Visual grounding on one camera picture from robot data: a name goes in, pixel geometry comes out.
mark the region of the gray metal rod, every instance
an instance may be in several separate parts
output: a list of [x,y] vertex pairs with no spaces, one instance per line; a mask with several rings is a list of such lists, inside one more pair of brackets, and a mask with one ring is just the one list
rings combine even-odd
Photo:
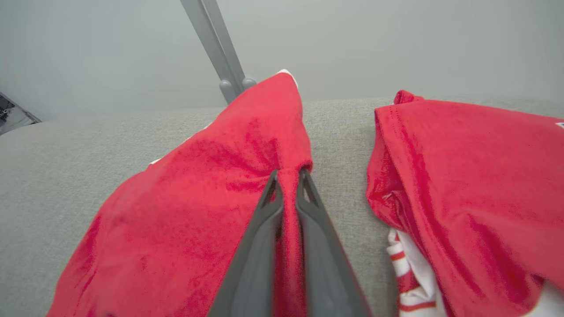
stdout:
[[236,96],[241,94],[245,90],[243,86],[245,74],[217,2],[215,0],[180,0],[180,2],[219,79],[228,81]]

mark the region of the white stripe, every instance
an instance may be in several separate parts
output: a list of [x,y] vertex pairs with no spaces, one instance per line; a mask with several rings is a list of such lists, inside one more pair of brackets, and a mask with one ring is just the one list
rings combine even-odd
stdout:
[[277,72],[276,75],[278,75],[280,73],[285,73],[285,74],[292,76],[292,79],[294,80],[294,83],[296,84],[296,88],[298,88],[298,82],[296,81],[296,78],[294,77],[294,75],[292,75],[290,72],[288,72],[287,69],[282,69],[281,71]]
[[415,245],[409,234],[391,229],[388,234],[390,246],[387,251],[390,255],[401,251],[404,258],[392,261],[396,276],[402,276],[410,270],[420,286],[399,295],[399,302],[404,306],[414,306],[422,303],[435,302],[435,307],[418,309],[410,312],[400,311],[400,317],[446,317],[443,297],[437,285],[437,278],[431,265]]
[[411,270],[406,257],[392,261],[391,264],[394,266],[395,276],[402,276]]

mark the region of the red cloth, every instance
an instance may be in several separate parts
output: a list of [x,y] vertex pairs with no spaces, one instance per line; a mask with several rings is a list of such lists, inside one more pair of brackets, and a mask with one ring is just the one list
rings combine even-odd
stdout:
[[63,271],[47,316],[204,316],[275,169],[285,198],[275,315],[305,315],[294,202],[303,166],[312,162],[302,103],[282,73],[116,189]]
[[544,280],[564,290],[564,120],[395,103],[376,109],[366,195],[431,263],[450,314],[523,315]]

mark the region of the gray couch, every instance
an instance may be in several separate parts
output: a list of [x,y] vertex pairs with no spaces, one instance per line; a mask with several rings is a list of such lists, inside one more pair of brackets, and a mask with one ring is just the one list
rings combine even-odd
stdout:
[[[564,118],[560,104],[450,100]],[[364,197],[376,107],[392,98],[305,103],[312,177],[374,316],[396,315],[388,228]],[[202,129],[221,108],[44,122],[0,137],[0,316],[44,316],[90,221],[123,181]]]

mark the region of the white wall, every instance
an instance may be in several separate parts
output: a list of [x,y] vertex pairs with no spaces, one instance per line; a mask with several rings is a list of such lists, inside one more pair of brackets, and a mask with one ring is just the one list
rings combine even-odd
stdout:
[[[304,100],[560,101],[563,0],[218,0],[248,77]],[[180,0],[0,0],[0,91],[42,120],[225,106]]]
[[245,75],[304,100],[496,94],[561,101],[563,0],[218,0]]
[[0,92],[42,120],[224,107],[179,0],[0,0]]

